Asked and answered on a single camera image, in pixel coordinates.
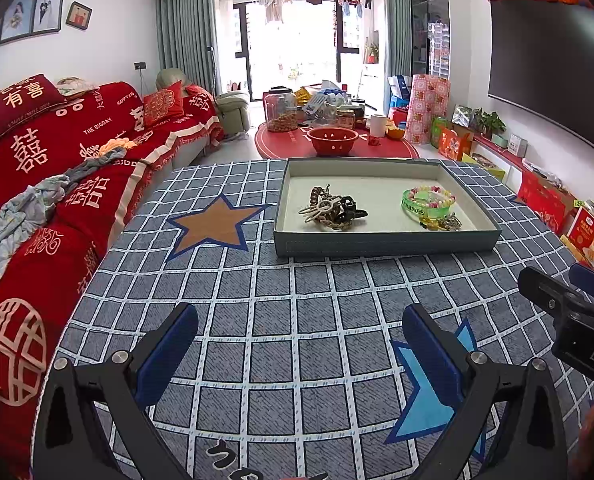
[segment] red bowl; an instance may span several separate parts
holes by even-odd
[[[359,134],[347,128],[324,126],[308,132],[313,148],[320,156],[345,156],[350,153]]]

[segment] checkered tablecloth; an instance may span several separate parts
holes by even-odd
[[[179,230],[165,219],[202,210],[221,193],[234,205],[276,203],[285,161],[185,168],[170,175],[108,252],[62,336],[56,356],[96,363],[132,348],[180,301],[200,330],[149,415],[197,480],[237,468],[264,479],[398,479],[439,434],[385,445],[412,386],[390,339],[422,303],[446,330],[468,318],[479,349],[498,362],[550,366],[570,448],[594,384],[549,352],[552,321],[517,291],[524,266],[567,281],[574,262],[557,236],[481,168],[444,162],[502,227],[487,253],[375,258],[278,258],[276,206],[246,222],[249,251],[204,244],[166,262]],[[488,418],[487,445],[502,406]],[[104,406],[104,429],[126,474],[139,478]],[[223,439],[232,464],[206,453]],[[480,464],[471,458],[463,476]]]

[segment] black cabinet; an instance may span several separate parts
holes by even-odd
[[[450,12],[448,0],[410,0],[413,26],[412,73],[448,78]]]

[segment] picture frame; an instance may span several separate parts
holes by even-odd
[[[62,30],[64,0],[13,0],[0,22],[0,45]]]
[[[33,35],[32,25],[37,0],[13,0],[0,22],[0,45]]]
[[[66,16],[66,25],[86,30],[88,28],[88,23],[90,23],[90,15],[92,13],[93,9],[90,7],[82,5],[79,2],[73,2],[68,11],[68,15]]]

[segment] green curtain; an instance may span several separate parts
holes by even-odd
[[[217,54],[215,0],[156,0],[157,46],[161,68],[178,68],[193,83],[221,93]],[[213,76],[216,88],[213,90]]]
[[[410,0],[386,0],[386,19],[388,21],[389,63],[388,75],[410,75],[412,56],[412,17]],[[390,103],[390,86],[385,85],[385,106]]]

